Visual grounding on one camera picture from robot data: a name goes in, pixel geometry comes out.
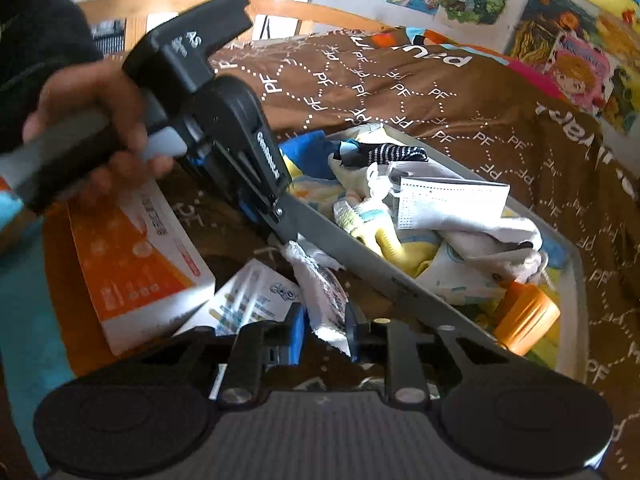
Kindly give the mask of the person's left hand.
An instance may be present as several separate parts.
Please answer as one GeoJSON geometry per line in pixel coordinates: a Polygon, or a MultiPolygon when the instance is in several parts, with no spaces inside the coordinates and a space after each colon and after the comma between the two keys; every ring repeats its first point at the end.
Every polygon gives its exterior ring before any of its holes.
{"type": "Polygon", "coordinates": [[[24,123],[23,141],[30,142],[63,119],[89,108],[98,108],[110,118],[122,150],[107,165],[93,170],[80,186],[79,195],[85,202],[94,204],[171,172],[174,160],[168,156],[158,155],[147,162],[142,159],[148,144],[142,94],[112,60],[65,67],[49,77],[35,110],[24,123]]]}

